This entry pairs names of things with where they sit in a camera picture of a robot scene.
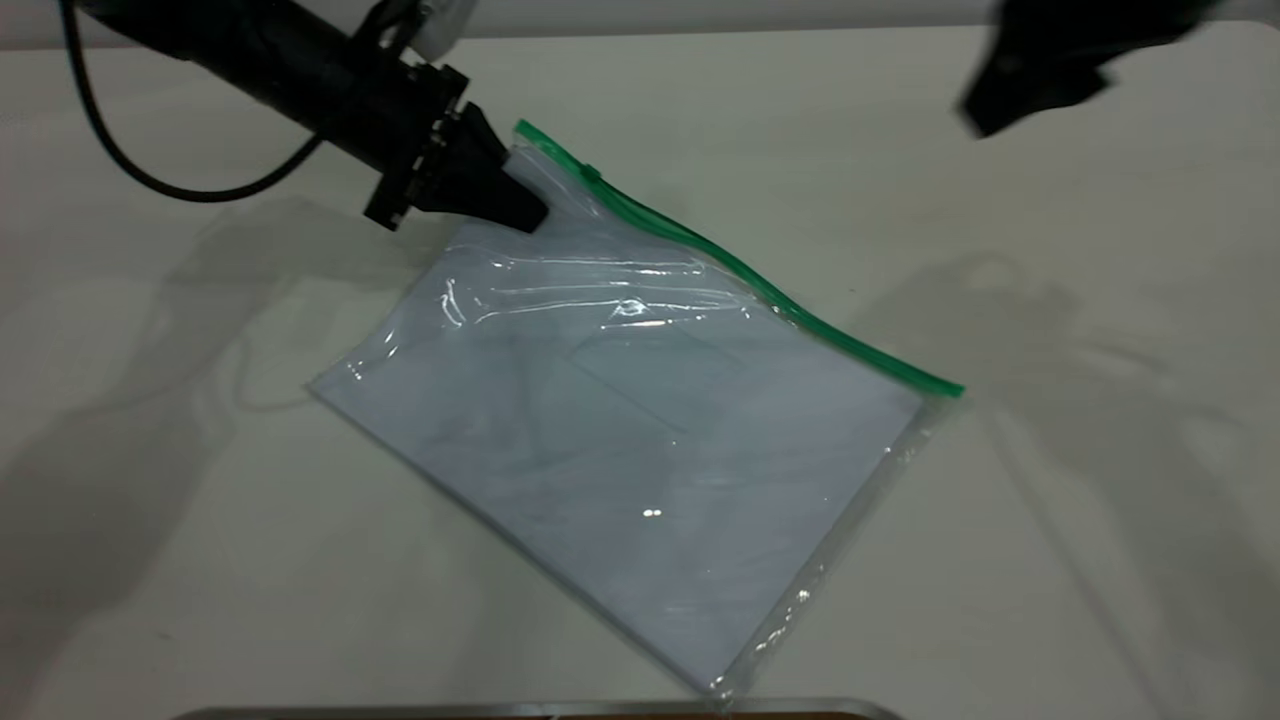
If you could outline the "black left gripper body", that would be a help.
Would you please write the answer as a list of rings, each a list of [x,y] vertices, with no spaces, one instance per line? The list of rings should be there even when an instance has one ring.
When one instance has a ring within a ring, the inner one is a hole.
[[[389,231],[399,229],[410,210],[426,211],[435,201],[458,120],[457,106],[468,86],[468,79],[448,65],[410,69],[415,87],[433,91],[435,101],[410,122],[365,208],[367,219]]]

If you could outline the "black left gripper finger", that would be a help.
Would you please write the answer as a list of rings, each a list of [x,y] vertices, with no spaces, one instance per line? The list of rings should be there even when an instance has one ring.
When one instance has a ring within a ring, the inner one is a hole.
[[[503,172],[509,151],[483,109],[467,102],[454,114],[454,168],[462,172]]]
[[[547,204],[500,167],[445,169],[430,190],[430,211],[470,217],[532,233],[549,215]]]

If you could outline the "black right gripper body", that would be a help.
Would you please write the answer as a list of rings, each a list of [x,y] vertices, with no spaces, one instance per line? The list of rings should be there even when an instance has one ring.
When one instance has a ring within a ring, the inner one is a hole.
[[[957,114],[980,138],[1042,111],[1091,100],[1110,85],[1117,54],[1033,28],[1000,28],[957,100]]]

